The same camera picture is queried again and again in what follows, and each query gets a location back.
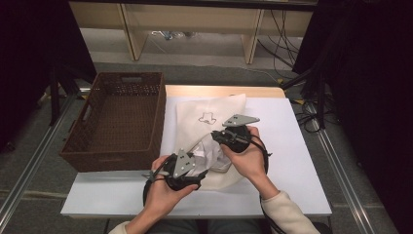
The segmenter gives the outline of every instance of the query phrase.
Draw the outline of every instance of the white cloth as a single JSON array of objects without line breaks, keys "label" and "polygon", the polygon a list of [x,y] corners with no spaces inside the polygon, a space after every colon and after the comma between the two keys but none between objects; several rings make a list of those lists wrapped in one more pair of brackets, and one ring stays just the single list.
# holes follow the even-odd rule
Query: white cloth
[{"label": "white cloth", "polygon": [[[185,151],[193,150],[206,135],[210,135],[214,130],[223,130],[224,127],[222,127],[222,123],[234,114],[244,113],[245,103],[245,95],[218,97],[205,100],[190,100],[179,103],[176,106],[177,131],[174,153],[177,153],[181,148]],[[204,153],[204,156],[215,157],[218,152],[217,148],[213,149],[213,142],[206,143],[206,145],[208,145],[206,148],[212,150],[212,152]],[[203,161],[204,163],[218,162],[218,160],[214,159],[198,160],[200,163]],[[209,170],[206,174],[206,178],[201,181],[200,189],[217,190],[234,184],[243,178],[234,166],[230,166],[226,173],[217,172],[219,171],[219,168],[225,168],[223,166],[224,165],[212,166],[212,170]]]},{"label": "white cloth", "polygon": [[231,160],[225,156],[218,142],[207,134],[192,150],[195,157],[195,168],[187,176],[197,176],[205,170],[226,173],[231,166]]}]

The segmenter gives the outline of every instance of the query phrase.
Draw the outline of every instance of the black plastic piece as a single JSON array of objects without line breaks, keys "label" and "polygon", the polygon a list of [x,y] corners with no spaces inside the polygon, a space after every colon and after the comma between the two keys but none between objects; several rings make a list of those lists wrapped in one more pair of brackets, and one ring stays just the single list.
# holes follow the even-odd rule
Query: black plastic piece
[{"label": "black plastic piece", "polygon": [[198,176],[186,176],[188,174],[186,173],[175,178],[173,177],[173,171],[175,169],[177,155],[171,154],[168,160],[169,161],[164,165],[164,171],[169,173],[168,176],[165,176],[165,180],[171,189],[178,191],[191,184],[198,184],[198,188],[201,187],[201,180],[206,177],[207,171],[204,171]]},{"label": "black plastic piece", "polygon": [[236,153],[244,152],[251,142],[251,134],[245,125],[227,127],[224,132],[213,131],[211,134],[215,141],[227,145]]}]

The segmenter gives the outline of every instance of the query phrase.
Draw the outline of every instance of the hand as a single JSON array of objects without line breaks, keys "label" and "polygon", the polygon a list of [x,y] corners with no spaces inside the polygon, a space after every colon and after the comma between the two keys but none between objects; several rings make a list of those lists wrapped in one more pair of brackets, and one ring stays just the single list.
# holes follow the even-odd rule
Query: hand
[{"label": "hand", "polygon": [[[250,126],[247,126],[247,128],[253,136],[252,140],[262,146],[261,141],[256,139],[256,137],[259,137],[258,129]],[[254,144],[250,144],[249,147],[242,153],[232,151],[225,144],[221,144],[221,148],[242,176],[251,180],[253,177],[265,175],[262,152]]]},{"label": "hand", "polygon": [[[152,170],[158,169],[167,158],[168,156],[162,156],[155,160],[152,163]],[[197,184],[192,184],[179,191],[174,191],[169,188],[162,175],[157,175],[156,178],[160,180],[154,181],[149,188],[144,210],[162,217],[169,214],[182,198],[198,188]]]},{"label": "hand", "polygon": [[[247,128],[253,136],[252,140],[255,139],[254,141],[257,144],[263,146],[260,140],[256,140],[256,137],[260,137],[258,129],[250,126],[247,126]],[[270,199],[280,193],[278,188],[265,174],[264,158],[262,151],[257,146],[250,144],[249,147],[242,153],[232,151],[225,144],[221,144],[221,148],[224,154],[230,158],[237,171],[251,181],[251,183],[261,194],[262,199]]]},{"label": "hand", "polygon": [[[167,158],[168,156],[162,156],[155,160],[152,163],[152,170],[158,169]],[[156,178],[160,180],[154,181],[150,186],[145,207],[125,226],[128,234],[146,233],[153,224],[169,214],[182,198],[198,188],[197,184],[192,184],[174,191],[162,180],[164,178],[162,175],[157,175]]]}]

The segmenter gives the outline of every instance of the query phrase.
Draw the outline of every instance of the metal part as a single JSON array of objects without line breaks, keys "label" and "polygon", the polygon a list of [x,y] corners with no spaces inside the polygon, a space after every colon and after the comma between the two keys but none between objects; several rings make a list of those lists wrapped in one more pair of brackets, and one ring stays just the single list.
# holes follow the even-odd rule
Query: metal part
[{"label": "metal part", "polygon": [[[315,113],[316,109],[314,108],[314,106],[309,106],[310,112]],[[319,127],[317,120],[313,120],[313,124],[315,125],[316,129]],[[319,131],[319,141],[324,148],[325,154],[327,155],[332,170],[336,175],[338,183],[340,184],[344,197],[346,198],[350,210],[355,217],[355,221],[357,223],[358,229],[360,230],[360,233],[376,233],[374,231],[370,218],[368,217],[364,206],[358,198],[356,191],[353,188],[352,183],[350,182],[349,177],[347,176],[346,171],[341,164],[340,158],[338,157],[337,152],[335,151],[325,129],[321,129]]]},{"label": "metal part", "polygon": [[183,149],[179,149],[178,157],[176,158],[173,177],[180,177],[195,168],[195,159],[190,157]]},{"label": "metal part", "polygon": [[227,121],[225,121],[223,127],[238,127],[242,125],[252,124],[259,121],[259,118],[249,117],[245,115],[235,114]]},{"label": "metal part", "polygon": [[56,133],[60,128],[63,117],[65,116],[67,110],[75,99],[76,95],[70,95],[66,98],[62,106],[60,117],[56,119],[56,122],[53,126],[49,127],[36,151],[33,153],[33,156],[31,156],[27,166],[24,168],[24,171],[20,175],[18,182],[15,184],[13,189],[10,191],[9,196],[6,198],[6,201],[0,209],[0,233],[3,233],[4,229],[6,228],[7,223],[12,217],[13,212],[15,211],[22,195],[24,194],[24,191],[28,187],[30,181],[33,179],[40,164],[45,158],[45,155],[47,154],[49,147],[51,146]]}]

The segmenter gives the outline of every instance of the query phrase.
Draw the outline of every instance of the metal bracket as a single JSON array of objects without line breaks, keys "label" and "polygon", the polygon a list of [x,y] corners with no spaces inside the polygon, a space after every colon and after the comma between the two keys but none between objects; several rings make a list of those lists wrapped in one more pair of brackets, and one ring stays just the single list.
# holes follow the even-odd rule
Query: metal bracket
[{"label": "metal bracket", "polygon": [[179,149],[178,157],[176,158],[173,177],[178,178],[195,168],[195,158],[189,156],[183,149]]},{"label": "metal bracket", "polygon": [[259,121],[259,118],[249,117],[245,115],[235,114],[233,117],[229,118],[225,121],[222,126],[223,127],[238,127],[242,125],[247,125],[251,123],[256,123]]}]

